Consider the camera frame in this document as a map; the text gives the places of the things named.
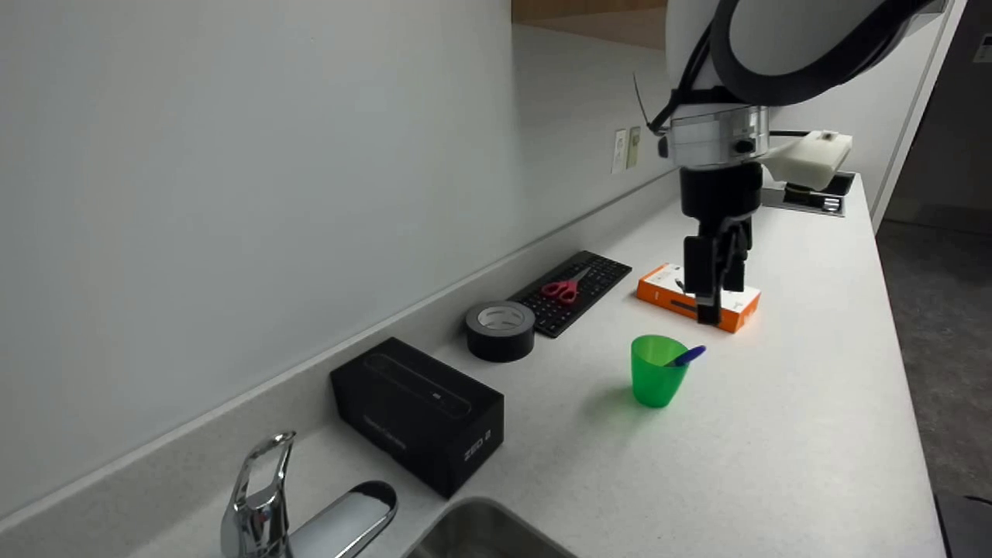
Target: green cup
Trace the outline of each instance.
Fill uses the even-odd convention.
[[[664,333],[641,333],[628,343],[633,396],[641,406],[664,410],[675,396],[688,367],[688,365],[673,365],[673,358],[683,352],[686,352],[686,343]]]

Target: white countertop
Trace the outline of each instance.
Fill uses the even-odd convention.
[[[380,478],[399,511],[370,558],[399,555],[465,496],[590,558],[946,555],[861,188],[839,220],[761,210],[748,283],[763,299],[738,333],[633,297],[688,229],[669,204],[598,249],[637,273],[520,361],[482,361],[463,340],[433,349],[504,393],[504,444],[451,502],[333,419],[299,444],[296,523]],[[710,347],[664,413],[628,399],[628,340],[648,331]],[[144,555],[203,555],[192,541],[216,533],[221,507]]]

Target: roll of tape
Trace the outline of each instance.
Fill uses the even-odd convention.
[[[520,358],[532,349],[532,321],[525,302],[479,302],[465,314],[468,349],[491,361]]]

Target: chrome faucet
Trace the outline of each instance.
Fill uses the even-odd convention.
[[[279,429],[245,456],[221,519],[221,548],[225,558],[355,558],[394,519],[394,485],[370,481],[289,533],[286,472],[296,436],[296,429]],[[250,472],[271,451],[279,451],[274,481],[253,489]]]

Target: black box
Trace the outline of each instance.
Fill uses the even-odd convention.
[[[501,393],[387,338],[333,371],[338,413],[441,496],[501,444]]]

